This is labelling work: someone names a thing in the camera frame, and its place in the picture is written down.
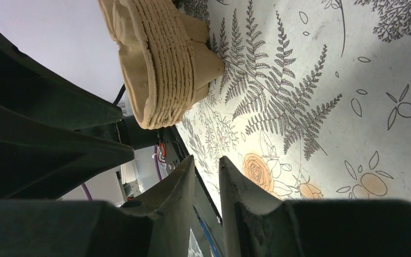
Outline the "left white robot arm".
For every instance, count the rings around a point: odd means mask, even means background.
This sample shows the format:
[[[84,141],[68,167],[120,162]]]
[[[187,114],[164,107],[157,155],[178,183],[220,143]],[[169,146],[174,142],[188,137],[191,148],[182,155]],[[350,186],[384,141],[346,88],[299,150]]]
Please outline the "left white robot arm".
[[[56,199],[157,142],[0,33],[0,199]]]

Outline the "brown cardboard cup carrier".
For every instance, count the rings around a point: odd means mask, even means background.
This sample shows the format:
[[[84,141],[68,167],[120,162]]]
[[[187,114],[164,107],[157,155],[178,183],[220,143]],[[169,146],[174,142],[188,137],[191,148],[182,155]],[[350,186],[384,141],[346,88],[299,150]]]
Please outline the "brown cardboard cup carrier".
[[[172,1],[99,1],[134,117],[143,129],[180,122],[209,94],[224,62],[207,47],[206,22]]]

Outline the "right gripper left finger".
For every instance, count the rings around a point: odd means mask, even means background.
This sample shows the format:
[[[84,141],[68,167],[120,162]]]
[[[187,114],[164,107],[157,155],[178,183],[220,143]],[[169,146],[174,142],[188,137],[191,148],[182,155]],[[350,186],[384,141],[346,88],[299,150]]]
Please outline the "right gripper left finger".
[[[106,201],[0,201],[0,256],[187,256],[190,181],[175,168],[116,207]]]

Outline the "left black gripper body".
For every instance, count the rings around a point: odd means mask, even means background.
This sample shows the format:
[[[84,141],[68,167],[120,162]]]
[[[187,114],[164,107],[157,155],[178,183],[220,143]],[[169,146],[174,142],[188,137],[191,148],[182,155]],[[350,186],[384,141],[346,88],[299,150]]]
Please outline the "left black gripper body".
[[[56,199],[132,160],[132,147],[82,133],[122,117],[0,33],[0,199]]]

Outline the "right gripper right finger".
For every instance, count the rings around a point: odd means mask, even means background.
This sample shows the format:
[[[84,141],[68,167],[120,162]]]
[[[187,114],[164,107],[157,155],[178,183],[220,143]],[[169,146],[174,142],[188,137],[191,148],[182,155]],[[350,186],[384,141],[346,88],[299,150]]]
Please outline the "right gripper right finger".
[[[219,160],[226,256],[411,256],[411,203],[281,201]]]

